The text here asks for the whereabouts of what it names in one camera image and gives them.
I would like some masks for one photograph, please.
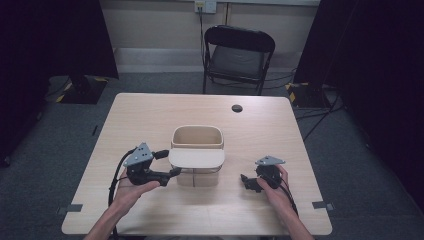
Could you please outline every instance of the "finger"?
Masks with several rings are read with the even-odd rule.
[[[265,191],[272,190],[272,188],[268,185],[268,183],[264,179],[257,178],[256,181],[258,182],[259,186],[261,186]]]
[[[278,170],[280,171],[280,173],[281,173],[281,176],[283,177],[283,179],[284,179],[284,181],[288,184],[288,179],[289,179],[289,173],[286,171],[286,169],[284,169],[283,168],[283,166],[281,166],[281,165],[279,165],[279,164],[276,164],[275,165],[277,168],[278,168]]]

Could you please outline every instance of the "chair backrest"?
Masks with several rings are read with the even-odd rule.
[[[275,42],[268,34],[251,29],[217,25],[205,32],[205,44],[273,53]]]

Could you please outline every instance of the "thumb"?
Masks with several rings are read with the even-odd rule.
[[[146,184],[143,184],[141,186],[137,186],[137,192],[141,195],[143,193],[149,192],[157,187],[160,186],[160,183],[158,181],[152,181],[148,182]]]

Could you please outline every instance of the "gray carpet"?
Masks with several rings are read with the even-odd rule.
[[[271,73],[268,78],[287,75]],[[267,82],[263,95],[287,96],[278,87],[288,80]],[[51,91],[65,81],[52,78]],[[207,93],[255,94],[245,87],[251,88],[209,83]],[[57,104],[57,94],[47,98],[43,117],[11,156],[11,166],[0,169],[0,239],[81,239],[61,232],[64,215],[57,210],[71,203],[116,94],[200,94],[201,89],[202,73],[121,74],[120,80],[107,84],[97,105]],[[330,101],[335,96],[328,91]],[[323,112],[294,111],[297,117]],[[298,120],[302,135],[319,119]],[[391,170],[367,148],[360,127],[344,108],[325,118],[305,145],[323,198],[336,208],[329,212],[333,232],[318,239],[423,239],[421,212]]]

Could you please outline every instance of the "black folding chair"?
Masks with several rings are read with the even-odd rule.
[[[209,77],[212,82],[220,78],[254,84],[261,95],[274,49],[272,37],[261,31],[226,25],[209,28],[205,32],[203,93]]]

